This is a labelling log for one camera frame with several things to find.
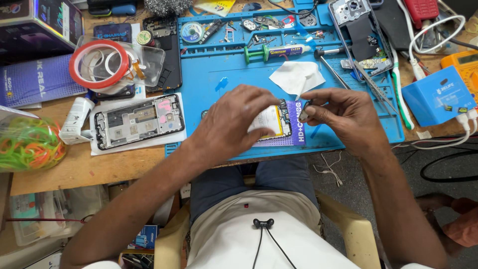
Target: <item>red tape roll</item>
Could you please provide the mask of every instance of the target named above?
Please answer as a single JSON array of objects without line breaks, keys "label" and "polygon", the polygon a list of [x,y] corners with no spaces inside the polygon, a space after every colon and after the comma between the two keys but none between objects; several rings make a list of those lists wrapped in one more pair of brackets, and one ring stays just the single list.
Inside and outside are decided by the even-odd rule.
[{"label": "red tape roll", "polygon": [[[81,77],[78,72],[78,64],[80,60],[83,58],[85,54],[90,52],[95,48],[100,47],[110,47],[116,49],[119,53],[121,58],[121,63],[119,65],[118,70],[109,78],[101,81],[89,81]],[[70,63],[69,63],[69,71],[71,78],[78,84],[88,89],[102,89],[109,87],[116,82],[118,82],[128,71],[128,55],[126,54],[126,50],[118,43],[111,41],[111,40],[95,40],[86,43],[85,45],[79,47],[71,56]]]}]

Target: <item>workbench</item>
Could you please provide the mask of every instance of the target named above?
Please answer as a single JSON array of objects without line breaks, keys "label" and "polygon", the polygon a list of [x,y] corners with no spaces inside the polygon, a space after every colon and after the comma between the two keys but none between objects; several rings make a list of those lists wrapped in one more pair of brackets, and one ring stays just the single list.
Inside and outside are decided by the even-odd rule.
[{"label": "workbench", "polygon": [[[249,2],[259,2],[262,5],[261,10],[276,9],[269,4],[267,0],[236,0],[230,12],[240,12],[244,5]],[[293,7],[291,0],[281,3],[286,8]],[[142,20],[151,17],[148,11],[143,11],[142,3],[137,8],[137,15],[132,17],[93,17],[86,10],[83,11],[85,34],[92,34],[93,27],[96,25],[107,24],[108,22],[129,22],[142,23]],[[190,11],[186,11],[182,16],[192,16]],[[458,40],[468,42],[476,35],[463,31],[463,34],[457,37]],[[440,60],[443,56],[420,56],[422,62],[432,71],[436,72],[441,69]],[[411,65],[400,55],[400,73],[402,86],[408,85],[413,80],[413,72]],[[187,79],[187,74],[183,74],[183,79]],[[161,93],[148,94],[148,97],[161,95]],[[27,111],[39,116],[50,117],[63,124],[68,112],[77,96],[43,102],[41,109],[29,109]],[[414,130],[405,128],[405,141],[418,140],[417,132],[429,131],[432,137],[440,137],[446,135],[459,135],[463,133],[463,128],[455,120],[446,123],[420,127],[413,118],[415,123]],[[146,171],[154,167],[164,159],[164,146],[154,146],[143,149],[123,151],[119,153],[106,154],[100,156],[91,156],[89,143],[81,143],[68,146],[65,158],[55,167],[35,172],[14,173],[10,195],[20,195],[41,191],[53,191],[58,189],[69,189],[82,186],[90,186],[96,184],[111,183],[123,180],[137,179]],[[228,161],[222,165],[236,165],[242,163],[250,163],[257,161],[269,160],[271,157],[244,159],[238,161]]]}]

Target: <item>plastic chair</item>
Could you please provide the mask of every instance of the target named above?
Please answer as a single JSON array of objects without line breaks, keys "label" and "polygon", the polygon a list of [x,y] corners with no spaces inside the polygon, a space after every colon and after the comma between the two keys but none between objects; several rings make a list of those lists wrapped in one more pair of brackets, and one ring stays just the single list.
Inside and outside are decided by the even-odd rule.
[{"label": "plastic chair", "polygon": [[[363,216],[315,191],[322,214],[340,228],[347,258],[362,269],[380,269],[379,255],[372,225]],[[189,204],[171,219],[156,238],[154,269],[180,269],[183,241],[189,231]]]}]

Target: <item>clear plastic jar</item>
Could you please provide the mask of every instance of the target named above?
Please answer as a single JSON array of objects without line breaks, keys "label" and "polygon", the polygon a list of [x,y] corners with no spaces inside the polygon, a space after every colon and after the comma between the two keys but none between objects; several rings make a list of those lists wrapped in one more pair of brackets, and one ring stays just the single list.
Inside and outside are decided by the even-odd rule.
[{"label": "clear plastic jar", "polygon": [[59,132],[52,119],[0,106],[0,172],[55,166],[66,153]]}]

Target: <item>fingernail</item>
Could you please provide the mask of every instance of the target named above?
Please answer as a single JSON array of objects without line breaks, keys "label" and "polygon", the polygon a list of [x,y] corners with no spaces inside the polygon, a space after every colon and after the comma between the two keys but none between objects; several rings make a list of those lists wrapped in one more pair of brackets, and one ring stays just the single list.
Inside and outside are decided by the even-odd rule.
[{"label": "fingernail", "polygon": [[305,110],[305,113],[309,116],[315,115],[315,108],[313,107],[308,106],[304,110]]}]

